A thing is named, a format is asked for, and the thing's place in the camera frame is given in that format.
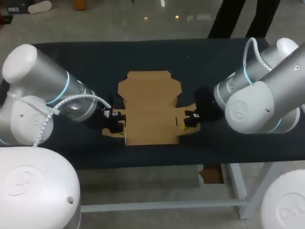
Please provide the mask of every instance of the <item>blue led ring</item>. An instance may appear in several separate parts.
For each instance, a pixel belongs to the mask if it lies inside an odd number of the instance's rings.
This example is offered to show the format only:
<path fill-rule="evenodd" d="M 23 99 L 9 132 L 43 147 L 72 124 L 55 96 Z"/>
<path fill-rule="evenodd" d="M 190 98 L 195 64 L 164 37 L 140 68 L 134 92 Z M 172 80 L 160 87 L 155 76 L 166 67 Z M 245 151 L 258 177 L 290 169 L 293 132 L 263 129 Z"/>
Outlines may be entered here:
<path fill-rule="evenodd" d="M 275 128 L 273 128 L 272 130 L 270 130 L 268 133 L 274 131 L 281 123 L 282 119 L 280 119 L 280 121 L 278 121 L 277 125 L 275 126 Z"/>
<path fill-rule="evenodd" d="M 3 144 L 6 144 L 8 146 L 10 146 L 10 144 L 6 143 L 5 141 L 3 141 L 1 138 L 0 138 L 0 142 L 2 142 Z"/>
<path fill-rule="evenodd" d="M 64 89 L 62 90 L 62 92 L 61 92 L 55 99 L 53 99 L 53 100 L 50 101 L 50 102 L 47 102 L 47 104 L 52 104 L 52 103 L 56 102 L 56 101 L 59 100 L 59 99 L 63 96 L 63 94 L 66 92 L 66 90 L 67 90 L 67 88 L 68 88 L 68 86 L 69 86 L 69 82 L 70 82 L 70 75 L 69 75 L 68 71 L 66 71 L 66 72 L 67 72 L 67 81 L 66 81 L 66 85 L 65 85 Z"/>
<path fill-rule="evenodd" d="M 253 83 L 252 83 L 252 81 L 250 80 L 250 78 L 249 78 L 249 76 L 248 76 L 248 74 L 247 74 L 247 71 L 246 71 L 246 65 L 244 65 L 244 76 L 245 76 L 246 80 L 248 81 L 248 83 L 249 83 L 250 85 L 252 85 Z"/>

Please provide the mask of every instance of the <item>cable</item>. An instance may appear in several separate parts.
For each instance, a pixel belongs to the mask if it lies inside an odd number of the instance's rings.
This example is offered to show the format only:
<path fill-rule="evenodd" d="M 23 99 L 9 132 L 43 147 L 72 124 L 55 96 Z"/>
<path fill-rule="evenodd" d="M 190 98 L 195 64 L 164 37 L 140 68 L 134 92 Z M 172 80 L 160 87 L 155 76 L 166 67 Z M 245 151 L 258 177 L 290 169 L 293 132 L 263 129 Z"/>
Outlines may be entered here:
<path fill-rule="evenodd" d="M 257 47 L 257 41 L 255 38 L 251 37 L 248 41 L 247 41 L 247 44 L 244 48 L 244 58 L 243 58 L 243 66 L 245 66 L 246 62 L 247 62 L 247 54 L 248 54 L 248 49 L 249 49 L 249 45 L 250 43 L 253 43 L 253 48 L 254 48 L 254 53 L 255 53 L 255 56 L 257 58 L 257 60 L 259 61 L 260 64 L 262 64 L 262 66 L 264 68 L 266 68 L 269 72 L 272 71 L 272 68 L 270 68 L 262 59 L 261 55 L 259 54 L 259 51 L 258 51 L 258 47 Z"/>
<path fill-rule="evenodd" d="M 85 98 L 90 98 L 90 99 L 96 99 L 98 101 L 100 101 L 106 108 L 110 109 L 111 106 L 109 105 L 109 103 L 107 103 L 105 100 L 103 100 L 102 98 L 96 96 L 96 95 L 92 95 L 92 94 L 79 94 L 79 95 L 74 95 L 74 96 L 71 96 L 71 97 L 68 97 L 64 100 L 62 100 L 61 102 L 59 102 L 58 104 L 56 104 L 54 106 L 54 110 L 58 110 L 62 105 L 64 105 L 65 103 L 71 101 L 71 100 L 76 100 L 76 99 L 85 99 Z M 36 141 L 34 142 L 33 144 L 33 147 L 37 147 L 43 137 L 43 133 L 47 127 L 47 124 L 48 122 L 50 121 L 50 119 L 52 118 L 52 116 L 54 115 L 53 112 L 50 112 L 46 119 L 44 120 L 43 122 L 43 125 L 42 125 L 42 128 L 40 129 L 40 132 L 36 138 Z"/>

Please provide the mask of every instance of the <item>cardboard flap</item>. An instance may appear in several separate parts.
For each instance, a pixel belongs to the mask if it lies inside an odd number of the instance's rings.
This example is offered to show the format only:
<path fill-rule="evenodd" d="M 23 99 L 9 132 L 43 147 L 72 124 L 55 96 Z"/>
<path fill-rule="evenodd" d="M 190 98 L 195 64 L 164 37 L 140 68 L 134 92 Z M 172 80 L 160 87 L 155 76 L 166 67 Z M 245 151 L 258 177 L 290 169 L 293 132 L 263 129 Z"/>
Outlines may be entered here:
<path fill-rule="evenodd" d="M 169 72 L 130 72 L 119 83 L 118 93 L 124 98 L 126 109 L 161 109 L 175 106 L 181 85 Z"/>

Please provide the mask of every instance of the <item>table leg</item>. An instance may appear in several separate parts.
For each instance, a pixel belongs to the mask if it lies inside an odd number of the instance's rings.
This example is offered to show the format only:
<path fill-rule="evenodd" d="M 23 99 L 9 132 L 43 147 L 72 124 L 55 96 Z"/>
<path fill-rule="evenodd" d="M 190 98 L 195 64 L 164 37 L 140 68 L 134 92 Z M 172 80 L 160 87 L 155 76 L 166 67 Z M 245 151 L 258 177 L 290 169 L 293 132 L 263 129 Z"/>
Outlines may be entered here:
<path fill-rule="evenodd" d="M 238 199 L 247 197 L 247 189 L 244 185 L 244 178 L 238 163 L 229 164 L 229 171 L 235 195 Z"/>
<path fill-rule="evenodd" d="M 269 186 L 281 175 L 284 168 L 285 162 L 264 163 L 249 194 L 247 194 L 247 204 L 239 208 L 240 219 L 249 219 L 255 213 Z"/>

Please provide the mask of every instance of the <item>shoe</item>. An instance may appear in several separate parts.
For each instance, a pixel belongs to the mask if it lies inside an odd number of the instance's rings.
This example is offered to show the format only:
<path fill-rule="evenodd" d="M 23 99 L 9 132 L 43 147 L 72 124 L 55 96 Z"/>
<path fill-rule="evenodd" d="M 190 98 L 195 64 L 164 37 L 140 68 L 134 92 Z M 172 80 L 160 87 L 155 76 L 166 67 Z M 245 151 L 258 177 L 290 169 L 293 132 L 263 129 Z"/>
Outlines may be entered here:
<path fill-rule="evenodd" d="M 37 4 L 29 6 L 28 10 L 30 13 L 40 13 L 46 12 L 52 8 L 52 3 L 50 1 L 42 1 Z"/>

